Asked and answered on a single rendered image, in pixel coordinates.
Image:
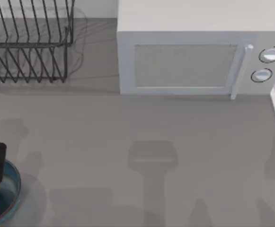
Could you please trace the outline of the large white microwave knob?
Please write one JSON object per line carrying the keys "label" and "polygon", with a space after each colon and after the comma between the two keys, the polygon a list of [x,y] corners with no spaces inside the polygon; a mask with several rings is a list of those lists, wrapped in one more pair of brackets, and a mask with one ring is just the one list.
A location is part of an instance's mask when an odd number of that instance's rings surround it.
{"label": "large white microwave knob", "polygon": [[275,62],[275,47],[262,50],[258,58],[261,62],[266,64]]}

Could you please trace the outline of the pale microwave oven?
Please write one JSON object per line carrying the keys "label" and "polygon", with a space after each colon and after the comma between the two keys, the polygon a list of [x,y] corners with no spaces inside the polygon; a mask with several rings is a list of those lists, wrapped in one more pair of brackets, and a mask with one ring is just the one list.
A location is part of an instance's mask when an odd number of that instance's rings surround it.
{"label": "pale microwave oven", "polygon": [[[275,0],[119,0],[120,31],[239,33],[254,50],[237,96],[269,95],[274,87],[275,62],[258,57],[275,47]],[[264,68],[273,72],[271,79],[253,82],[251,74]]]}

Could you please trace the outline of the microwave oven door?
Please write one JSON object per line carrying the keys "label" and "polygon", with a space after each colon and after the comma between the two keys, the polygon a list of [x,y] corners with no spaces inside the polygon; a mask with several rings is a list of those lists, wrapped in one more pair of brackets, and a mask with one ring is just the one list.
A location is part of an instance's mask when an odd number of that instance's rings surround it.
{"label": "microwave oven door", "polygon": [[229,32],[117,33],[126,95],[229,95],[247,41]]}

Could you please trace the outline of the blue bowl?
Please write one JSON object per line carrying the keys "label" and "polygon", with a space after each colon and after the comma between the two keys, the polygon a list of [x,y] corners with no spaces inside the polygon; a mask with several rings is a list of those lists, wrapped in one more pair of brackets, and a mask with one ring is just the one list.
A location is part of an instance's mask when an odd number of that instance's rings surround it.
{"label": "blue bowl", "polygon": [[0,225],[7,222],[17,211],[21,201],[21,176],[16,166],[5,160],[0,182]]}

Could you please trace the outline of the small white microwave knob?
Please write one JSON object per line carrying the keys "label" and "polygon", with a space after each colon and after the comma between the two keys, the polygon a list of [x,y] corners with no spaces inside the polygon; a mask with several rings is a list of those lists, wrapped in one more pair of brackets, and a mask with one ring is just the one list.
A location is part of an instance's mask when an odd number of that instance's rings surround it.
{"label": "small white microwave knob", "polygon": [[264,68],[261,70],[254,71],[251,74],[250,78],[255,83],[264,83],[264,82],[270,80],[272,75],[273,75],[273,72],[270,69]]}

